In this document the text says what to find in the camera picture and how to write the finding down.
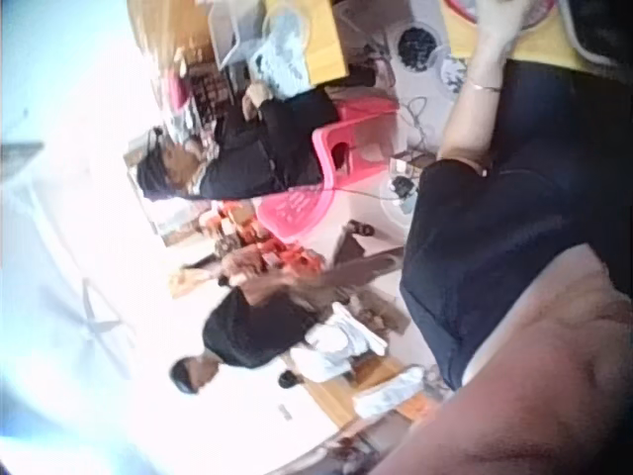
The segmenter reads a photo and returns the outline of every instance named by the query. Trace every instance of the bracelet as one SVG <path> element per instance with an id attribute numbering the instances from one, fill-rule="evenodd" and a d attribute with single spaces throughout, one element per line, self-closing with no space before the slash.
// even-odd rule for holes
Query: bracelet
<path id="1" fill-rule="evenodd" d="M 466 77 L 466 80 L 468 82 L 471 83 L 471 85 L 477 89 L 478 91 L 491 91 L 491 92 L 496 92 L 499 93 L 501 92 L 501 88 L 500 87 L 492 87 L 492 86 L 482 86 L 480 84 L 477 84 L 473 79 L 470 78 L 470 76 Z"/>

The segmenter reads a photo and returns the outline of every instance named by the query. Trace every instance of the white container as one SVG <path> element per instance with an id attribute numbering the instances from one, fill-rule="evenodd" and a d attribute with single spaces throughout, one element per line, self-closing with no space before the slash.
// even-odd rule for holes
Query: white container
<path id="1" fill-rule="evenodd" d="M 261 46 L 265 6 L 261 0 L 214 0 L 206 2 L 209 31 L 220 70 L 248 60 Z"/>

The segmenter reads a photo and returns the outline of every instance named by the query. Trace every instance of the tiled floor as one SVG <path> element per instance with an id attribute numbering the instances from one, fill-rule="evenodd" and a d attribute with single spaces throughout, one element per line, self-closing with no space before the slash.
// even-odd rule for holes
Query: tiled floor
<path id="1" fill-rule="evenodd" d="M 424 100 L 416 100 L 412 108 L 417 109 L 413 112 L 418 114 L 422 124 L 426 135 L 426 146 L 431 150 L 436 150 L 452 101 L 442 89 L 443 85 L 434 67 L 422 73 L 413 73 L 405 69 L 397 58 L 396 44 L 400 33 L 405 28 L 420 23 L 433 30 L 442 42 L 446 41 L 446 32 L 437 0 L 374 0 L 372 2 L 347 0 L 337 8 L 365 32 L 373 33 L 377 40 L 381 38 L 381 29 L 384 29 L 392 52 L 391 65 L 397 79 L 395 93 L 401 104 L 406 104 L 415 98 L 425 98 L 426 105 L 423 109 L 420 109 L 419 105 L 423 104 Z M 361 48 L 363 46 L 362 38 L 350 32 L 349 29 L 342 27 L 341 35 L 347 47 Z M 398 137 L 393 140 L 399 147 L 396 151 L 406 149 L 407 146 L 418 144 L 420 141 L 419 130 L 407 123 L 410 124 L 410 116 L 407 116 L 407 111 L 401 110 Z M 360 182 L 353 188 L 384 197 L 387 180 L 388 176 L 385 173 Z M 339 192 L 327 217 L 305 239 L 305 242 L 316 251 L 330 257 L 335 242 L 332 237 L 337 235 L 340 227 L 348 219 L 353 218 L 372 224 L 379 232 L 377 237 L 361 238 L 368 253 L 402 245 L 406 240 L 407 229 L 395 224 L 385 213 L 385 209 L 394 206 L 389 202 L 380 203 L 375 198 Z M 400 278 L 400 272 L 393 273 L 378 279 L 374 286 L 381 293 L 393 296 L 393 303 L 408 315 L 400 295 Z M 404 334 L 391 336 L 390 352 L 404 364 L 415 363 L 429 366 L 434 363 L 428 346 L 413 324 L 407 327 Z"/>

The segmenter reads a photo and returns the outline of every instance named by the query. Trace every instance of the chair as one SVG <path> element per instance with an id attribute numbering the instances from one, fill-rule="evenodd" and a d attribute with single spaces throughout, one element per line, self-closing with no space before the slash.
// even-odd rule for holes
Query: chair
<path id="1" fill-rule="evenodd" d="M 363 97 L 341 102 L 339 122 L 317 129 L 313 144 L 321 166 L 319 185 L 291 189 L 263 198 L 257 218 L 282 242 L 293 242 L 309 233 L 327 214 L 336 189 L 386 169 L 387 161 L 368 161 L 358 145 L 355 127 L 386 114 L 396 114 L 398 103 L 382 97 Z M 345 155 L 345 171 L 337 170 L 333 152 Z"/>

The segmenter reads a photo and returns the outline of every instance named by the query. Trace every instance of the pink plastic chair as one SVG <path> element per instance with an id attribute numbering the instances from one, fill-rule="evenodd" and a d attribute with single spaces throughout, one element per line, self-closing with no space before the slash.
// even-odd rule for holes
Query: pink plastic chair
<path id="1" fill-rule="evenodd" d="M 398 103 L 380 97 L 363 97 L 338 105 L 340 121 L 317 129 L 313 144 L 320 161 L 323 182 L 267 196 L 257 209 L 257 218 L 282 242 L 293 242 L 309 233 L 327 214 L 336 188 L 343 188 L 386 169 L 387 160 L 368 161 L 356 149 L 355 127 L 385 114 L 396 114 Z M 335 146 L 344 144 L 347 172 L 336 170 Z"/>

